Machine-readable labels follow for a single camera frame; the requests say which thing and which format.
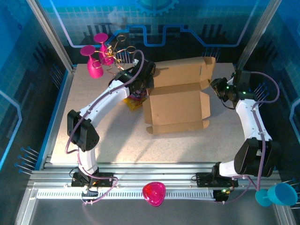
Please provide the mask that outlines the aluminium frame rail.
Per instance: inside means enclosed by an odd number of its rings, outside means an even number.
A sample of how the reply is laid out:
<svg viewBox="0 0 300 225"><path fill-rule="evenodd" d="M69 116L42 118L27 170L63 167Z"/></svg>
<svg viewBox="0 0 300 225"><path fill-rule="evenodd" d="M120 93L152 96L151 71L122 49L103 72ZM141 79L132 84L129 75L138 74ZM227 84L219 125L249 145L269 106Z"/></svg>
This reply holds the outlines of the aluminium frame rail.
<svg viewBox="0 0 300 225"><path fill-rule="evenodd" d="M147 183L160 181L167 189L196 189L191 178L196 173L210 173L214 163L100 163L100 172L113 173L124 189L141 189ZM40 171L33 171L28 188L68 188L69 172L76 164L46 163Z"/></svg>

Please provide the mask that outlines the pink triangular plastic bowl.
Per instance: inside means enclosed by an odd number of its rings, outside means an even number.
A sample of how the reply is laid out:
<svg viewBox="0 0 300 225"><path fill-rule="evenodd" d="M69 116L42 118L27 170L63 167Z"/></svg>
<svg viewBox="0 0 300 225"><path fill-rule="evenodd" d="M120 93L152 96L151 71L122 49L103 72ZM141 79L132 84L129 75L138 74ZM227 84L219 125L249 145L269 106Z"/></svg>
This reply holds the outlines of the pink triangular plastic bowl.
<svg viewBox="0 0 300 225"><path fill-rule="evenodd" d="M154 207L158 207L165 199L166 187L162 182L151 182L143 187L142 195L146 202Z"/></svg>

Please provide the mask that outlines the pink plastic goblet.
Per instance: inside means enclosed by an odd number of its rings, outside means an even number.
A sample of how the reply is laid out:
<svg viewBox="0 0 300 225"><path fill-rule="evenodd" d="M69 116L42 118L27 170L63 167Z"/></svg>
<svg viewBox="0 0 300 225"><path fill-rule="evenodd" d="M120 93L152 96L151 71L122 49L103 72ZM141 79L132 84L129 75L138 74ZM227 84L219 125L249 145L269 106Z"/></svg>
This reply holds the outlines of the pink plastic goblet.
<svg viewBox="0 0 300 225"><path fill-rule="evenodd" d="M93 45L86 45L80 50L82 56L89 57L87 62L88 72L93 79L98 79L103 76L104 71L102 64L99 60L93 57L93 54L96 52L96 48Z"/></svg>
<svg viewBox="0 0 300 225"><path fill-rule="evenodd" d="M103 65L109 66L114 63L114 58L109 52L108 45L105 43L108 40L108 35L105 33L98 33L94 36L94 41L100 43L98 50L99 59Z"/></svg>

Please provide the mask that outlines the aluminium frame post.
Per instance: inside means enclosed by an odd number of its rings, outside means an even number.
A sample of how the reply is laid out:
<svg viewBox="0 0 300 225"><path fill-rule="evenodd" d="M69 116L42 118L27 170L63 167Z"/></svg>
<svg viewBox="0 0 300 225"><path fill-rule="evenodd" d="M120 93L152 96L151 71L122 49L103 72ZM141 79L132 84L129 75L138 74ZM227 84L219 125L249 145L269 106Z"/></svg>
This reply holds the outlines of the aluminium frame post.
<svg viewBox="0 0 300 225"><path fill-rule="evenodd" d="M271 22L274 14L276 13L279 5L281 4L282 0L270 0L266 9L264 10L256 28L254 29L246 47L244 48L238 63L236 65L236 69L242 70L249 60L251 54L253 53L254 49L256 48L259 40L265 33L269 23Z"/></svg>
<svg viewBox="0 0 300 225"><path fill-rule="evenodd" d="M31 10L33 11L35 17L37 18L38 22L40 23L41 27L43 28L48 39L50 40L52 46L54 47L57 55L59 56L63 65L65 66L66 70L68 72L73 72L74 70L73 63L71 62L71 59L69 58L50 20L47 18L47 15L44 9L42 8L41 4L38 2L38 0L26 0L26 1L30 6Z"/></svg>

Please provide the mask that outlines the brown cardboard paper box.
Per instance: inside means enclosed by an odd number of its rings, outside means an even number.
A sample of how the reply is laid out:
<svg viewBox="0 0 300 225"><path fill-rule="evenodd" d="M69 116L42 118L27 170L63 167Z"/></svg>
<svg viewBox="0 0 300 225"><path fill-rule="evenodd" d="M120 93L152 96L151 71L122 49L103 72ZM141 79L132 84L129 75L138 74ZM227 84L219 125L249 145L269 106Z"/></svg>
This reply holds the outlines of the brown cardboard paper box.
<svg viewBox="0 0 300 225"><path fill-rule="evenodd" d="M154 86L143 102L146 131L151 135L205 129L210 121L210 85L215 57L195 57L156 63Z"/></svg>

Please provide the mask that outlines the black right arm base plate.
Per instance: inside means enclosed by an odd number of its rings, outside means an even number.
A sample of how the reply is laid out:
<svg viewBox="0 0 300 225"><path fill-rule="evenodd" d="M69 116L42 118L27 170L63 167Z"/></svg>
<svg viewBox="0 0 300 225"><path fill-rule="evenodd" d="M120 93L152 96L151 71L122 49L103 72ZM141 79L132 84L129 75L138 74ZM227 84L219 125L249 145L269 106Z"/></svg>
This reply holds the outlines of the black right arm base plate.
<svg viewBox="0 0 300 225"><path fill-rule="evenodd" d="M198 188L230 188L238 187L238 181L232 180L229 177L223 177L211 173L198 172L191 178L192 181L197 183Z"/></svg>

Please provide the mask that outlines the purple and yellow snack bag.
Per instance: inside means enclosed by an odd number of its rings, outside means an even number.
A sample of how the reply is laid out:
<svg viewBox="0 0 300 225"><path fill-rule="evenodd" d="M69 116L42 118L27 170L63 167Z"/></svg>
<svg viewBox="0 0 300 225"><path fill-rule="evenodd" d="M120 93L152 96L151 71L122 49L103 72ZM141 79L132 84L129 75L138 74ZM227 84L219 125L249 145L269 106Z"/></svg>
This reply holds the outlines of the purple and yellow snack bag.
<svg viewBox="0 0 300 225"><path fill-rule="evenodd" d="M146 100L146 97L146 91L140 90L130 94L129 97L123 100L123 102L127 104L131 111L134 111L143 105L143 102Z"/></svg>

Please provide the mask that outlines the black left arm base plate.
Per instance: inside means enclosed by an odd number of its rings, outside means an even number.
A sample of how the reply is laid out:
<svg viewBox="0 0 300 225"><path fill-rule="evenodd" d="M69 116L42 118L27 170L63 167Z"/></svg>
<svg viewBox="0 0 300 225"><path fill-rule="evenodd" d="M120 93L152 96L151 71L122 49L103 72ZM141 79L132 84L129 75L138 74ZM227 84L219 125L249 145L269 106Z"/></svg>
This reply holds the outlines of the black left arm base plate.
<svg viewBox="0 0 300 225"><path fill-rule="evenodd" d="M88 176L82 172L75 172L72 175L71 187L105 187L110 188L113 185L113 173L111 172L96 172L93 174L94 176L101 177L93 178Z"/></svg>

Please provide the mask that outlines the blue plastic goblet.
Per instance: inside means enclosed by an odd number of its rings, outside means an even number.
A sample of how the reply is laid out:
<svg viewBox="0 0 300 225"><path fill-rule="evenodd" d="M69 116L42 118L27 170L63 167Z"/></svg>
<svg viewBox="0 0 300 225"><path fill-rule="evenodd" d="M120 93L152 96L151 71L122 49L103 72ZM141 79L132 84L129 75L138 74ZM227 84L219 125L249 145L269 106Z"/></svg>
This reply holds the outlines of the blue plastic goblet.
<svg viewBox="0 0 300 225"><path fill-rule="evenodd" d="M293 206L298 201L298 195L291 185L279 183L268 190L261 189L260 191L256 191L255 199L263 207L269 207L272 204Z"/></svg>

